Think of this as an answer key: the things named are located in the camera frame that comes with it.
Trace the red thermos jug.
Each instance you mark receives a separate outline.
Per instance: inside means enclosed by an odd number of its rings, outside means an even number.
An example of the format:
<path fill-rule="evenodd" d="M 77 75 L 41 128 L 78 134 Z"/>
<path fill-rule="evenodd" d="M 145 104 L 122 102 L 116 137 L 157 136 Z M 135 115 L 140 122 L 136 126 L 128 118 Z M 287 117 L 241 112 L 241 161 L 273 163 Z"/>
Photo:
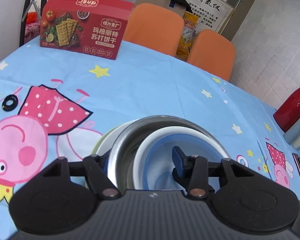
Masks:
<path fill-rule="evenodd" d="M 278 126 L 287 132 L 300 118 L 300 87 L 273 114 Z"/>

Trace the grey blue tumbler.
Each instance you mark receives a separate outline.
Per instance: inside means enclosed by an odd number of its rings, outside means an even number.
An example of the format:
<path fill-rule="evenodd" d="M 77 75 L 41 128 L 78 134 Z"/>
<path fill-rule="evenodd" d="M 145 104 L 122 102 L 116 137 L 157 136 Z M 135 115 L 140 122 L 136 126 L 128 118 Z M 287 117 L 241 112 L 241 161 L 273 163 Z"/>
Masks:
<path fill-rule="evenodd" d="M 285 141 L 291 144 L 300 135 L 300 118 L 297 122 L 283 135 Z"/>

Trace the white ceramic bowl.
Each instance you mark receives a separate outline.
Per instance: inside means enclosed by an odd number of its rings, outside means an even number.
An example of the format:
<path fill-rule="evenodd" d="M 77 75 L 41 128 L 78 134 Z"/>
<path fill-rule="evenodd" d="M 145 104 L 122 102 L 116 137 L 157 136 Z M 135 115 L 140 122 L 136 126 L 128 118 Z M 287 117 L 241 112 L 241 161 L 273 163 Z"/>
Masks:
<path fill-rule="evenodd" d="M 143 187 L 143 171 L 144 171 L 147 154 L 155 142 L 157 142 L 159 139 L 162 139 L 163 137 L 166 137 L 166 136 L 172 135 L 172 134 L 192 135 L 192 136 L 198 137 L 200 139 L 203 139 L 204 141 L 208 142 L 214 148 L 216 147 L 215 143 L 210 141 L 210 139 L 207 139 L 204 135 L 200 135 L 199 132 L 197 132 L 191 128 L 172 126 L 172 127 L 161 128 L 161 129 L 151 133 L 141 143 L 141 145 L 139 146 L 139 148 L 136 152 L 136 155 L 135 155 L 135 159 L 134 159 L 134 163 L 133 163 L 133 185 L 135 186 L 134 189 L 146 190 Z"/>

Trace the orange chair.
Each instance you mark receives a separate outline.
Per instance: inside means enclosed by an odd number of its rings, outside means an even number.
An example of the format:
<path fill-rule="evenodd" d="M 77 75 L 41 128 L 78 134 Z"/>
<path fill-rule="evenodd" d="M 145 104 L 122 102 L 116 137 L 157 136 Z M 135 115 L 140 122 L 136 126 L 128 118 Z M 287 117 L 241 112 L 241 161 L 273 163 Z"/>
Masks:
<path fill-rule="evenodd" d="M 142 3 L 133 9 L 123 40 L 174 57 L 183 28 L 184 20 L 177 13 Z"/>
<path fill-rule="evenodd" d="M 229 81 L 235 61 L 235 47 L 215 31 L 201 31 L 190 50 L 187 63 Z"/>

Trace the left orange chair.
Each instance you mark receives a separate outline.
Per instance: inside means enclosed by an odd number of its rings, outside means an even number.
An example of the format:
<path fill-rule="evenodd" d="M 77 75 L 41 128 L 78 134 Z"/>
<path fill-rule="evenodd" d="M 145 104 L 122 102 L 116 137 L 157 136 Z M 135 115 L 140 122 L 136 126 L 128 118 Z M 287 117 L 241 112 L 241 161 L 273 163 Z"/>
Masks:
<path fill-rule="evenodd" d="M 123 40 L 174 57 L 183 28 L 184 20 L 177 13 L 142 3 L 133 9 Z"/>

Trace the red cracker box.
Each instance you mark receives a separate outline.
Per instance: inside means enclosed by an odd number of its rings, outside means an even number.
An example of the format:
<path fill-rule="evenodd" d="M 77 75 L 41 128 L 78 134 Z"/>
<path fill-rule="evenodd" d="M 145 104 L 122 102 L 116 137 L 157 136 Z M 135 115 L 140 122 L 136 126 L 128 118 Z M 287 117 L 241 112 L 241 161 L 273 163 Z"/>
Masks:
<path fill-rule="evenodd" d="M 48 0 L 40 45 L 114 60 L 135 0 Z"/>

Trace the white floral plate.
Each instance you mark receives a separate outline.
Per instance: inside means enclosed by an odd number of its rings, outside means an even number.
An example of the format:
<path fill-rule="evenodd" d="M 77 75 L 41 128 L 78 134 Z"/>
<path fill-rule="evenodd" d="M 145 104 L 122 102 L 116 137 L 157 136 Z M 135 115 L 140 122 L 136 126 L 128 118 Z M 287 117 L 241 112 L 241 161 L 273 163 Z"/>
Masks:
<path fill-rule="evenodd" d="M 126 128 L 128 127 L 130 124 L 132 124 L 133 122 L 135 122 L 136 120 L 132 120 L 129 122 L 126 122 L 124 124 L 121 124 L 119 126 L 114 127 L 113 129 L 109 130 L 106 134 L 104 134 L 101 137 L 102 143 L 100 144 L 96 155 L 102 156 L 105 153 L 107 153 L 113 146 L 115 140 L 117 139 L 117 137 L 119 136 L 119 134 Z"/>

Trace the stainless steel bowl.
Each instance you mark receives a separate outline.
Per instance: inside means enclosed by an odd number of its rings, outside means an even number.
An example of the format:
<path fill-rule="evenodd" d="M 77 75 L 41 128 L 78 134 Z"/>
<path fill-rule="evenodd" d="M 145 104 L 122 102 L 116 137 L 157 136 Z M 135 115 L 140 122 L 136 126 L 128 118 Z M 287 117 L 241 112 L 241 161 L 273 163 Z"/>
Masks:
<path fill-rule="evenodd" d="M 141 118 L 133 121 L 119 133 L 109 152 L 107 175 L 121 192 L 125 191 L 125 189 L 135 188 L 133 185 L 132 163 L 141 143 L 151 133 L 161 128 L 172 126 L 194 129 L 200 135 L 204 135 L 207 139 L 215 143 L 215 149 L 223 158 L 230 158 L 230 154 L 221 143 L 207 130 L 197 124 L 170 115 L 153 115 Z"/>

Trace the green plastic plate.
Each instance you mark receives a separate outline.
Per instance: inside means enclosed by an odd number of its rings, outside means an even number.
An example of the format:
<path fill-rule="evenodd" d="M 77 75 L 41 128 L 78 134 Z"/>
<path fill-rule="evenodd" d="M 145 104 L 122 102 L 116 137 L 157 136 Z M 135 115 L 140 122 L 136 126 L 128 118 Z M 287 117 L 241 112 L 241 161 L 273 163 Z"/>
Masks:
<path fill-rule="evenodd" d="M 98 148 L 99 148 L 99 146 L 100 146 L 101 143 L 102 143 L 102 140 L 100 139 L 100 140 L 97 142 L 97 144 L 94 146 L 94 148 L 93 148 L 93 150 L 92 150 L 92 152 L 91 152 L 91 155 L 96 154 L 96 152 L 97 152 L 97 150 L 98 150 Z"/>

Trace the black smartphone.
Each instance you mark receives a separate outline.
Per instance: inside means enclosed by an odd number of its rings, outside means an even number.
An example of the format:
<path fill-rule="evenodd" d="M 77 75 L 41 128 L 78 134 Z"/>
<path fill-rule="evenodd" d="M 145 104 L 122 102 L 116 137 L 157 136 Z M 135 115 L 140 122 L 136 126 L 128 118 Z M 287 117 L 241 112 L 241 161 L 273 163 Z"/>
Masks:
<path fill-rule="evenodd" d="M 299 176 L 300 176 L 300 164 L 299 164 L 300 155 L 298 155 L 297 153 L 292 153 L 292 156 L 293 156 L 294 162 L 296 164 L 297 171 L 298 171 Z"/>

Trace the blue plastic bowl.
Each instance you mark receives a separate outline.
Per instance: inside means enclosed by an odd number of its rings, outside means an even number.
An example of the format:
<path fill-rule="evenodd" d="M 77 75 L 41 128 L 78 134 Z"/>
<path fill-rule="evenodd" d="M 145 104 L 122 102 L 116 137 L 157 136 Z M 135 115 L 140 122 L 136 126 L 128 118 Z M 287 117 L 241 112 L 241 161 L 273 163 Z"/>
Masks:
<path fill-rule="evenodd" d="M 159 139 L 150 148 L 143 171 L 143 187 L 146 190 L 182 190 L 174 181 L 172 148 L 178 146 L 186 156 L 195 154 L 211 162 L 219 162 L 222 155 L 208 142 L 188 134 L 172 134 Z"/>

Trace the yellow snack bag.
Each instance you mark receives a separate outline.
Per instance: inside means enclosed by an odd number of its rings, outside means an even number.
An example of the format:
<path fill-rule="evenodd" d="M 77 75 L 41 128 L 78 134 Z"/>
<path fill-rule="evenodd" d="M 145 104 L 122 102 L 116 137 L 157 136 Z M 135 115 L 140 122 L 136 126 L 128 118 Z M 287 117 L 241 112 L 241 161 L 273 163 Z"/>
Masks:
<path fill-rule="evenodd" d="M 189 57 L 190 50 L 196 35 L 196 26 L 199 20 L 197 15 L 190 12 L 184 12 L 184 27 L 179 40 L 176 57 L 186 61 Z"/>

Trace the brown paper bag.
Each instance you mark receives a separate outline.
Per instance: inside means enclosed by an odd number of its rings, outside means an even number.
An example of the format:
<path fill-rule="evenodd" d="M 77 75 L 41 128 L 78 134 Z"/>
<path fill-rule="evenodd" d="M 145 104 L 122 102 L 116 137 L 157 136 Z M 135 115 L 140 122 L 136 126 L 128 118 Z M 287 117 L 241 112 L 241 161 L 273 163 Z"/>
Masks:
<path fill-rule="evenodd" d="M 143 3 L 149 3 L 149 4 L 157 5 L 159 7 L 163 7 L 165 9 L 175 12 L 181 17 L 183 17 L 184 12 L 186 11 L 186 8 L 184 6 L 172 2 L 171 0 L 136 0 L 134 7 Z"/>

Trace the right orange chair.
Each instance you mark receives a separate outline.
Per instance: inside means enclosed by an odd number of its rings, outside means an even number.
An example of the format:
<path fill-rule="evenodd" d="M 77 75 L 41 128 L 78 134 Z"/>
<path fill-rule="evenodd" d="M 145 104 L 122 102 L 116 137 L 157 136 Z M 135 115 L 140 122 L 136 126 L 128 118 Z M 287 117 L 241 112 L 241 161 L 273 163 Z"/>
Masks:
<path fill-rule="evenodd" d="M 229 81 L 235 61 L 235 47 L 215 31 L 201 31 L 190 50 L 187 63 Z"/>

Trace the blue cartoon tablecloth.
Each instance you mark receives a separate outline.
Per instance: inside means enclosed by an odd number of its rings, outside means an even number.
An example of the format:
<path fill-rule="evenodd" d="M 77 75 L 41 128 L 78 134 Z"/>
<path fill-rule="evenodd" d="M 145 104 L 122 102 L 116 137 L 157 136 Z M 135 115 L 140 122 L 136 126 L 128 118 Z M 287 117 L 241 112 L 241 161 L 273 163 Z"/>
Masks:
<path fill-rule="evenodd" d="M 101 135 L 150 115 L 172 115 L 210 132 L 233 159 L 284 181 L 300 199 L 294 148 L 273 107 L 184 61 L 122 42 L 115 60 L 23 45 L 0 62 L 0 239 L 16 228 L 8 202 L 60 156 L 89 155 Z"/>

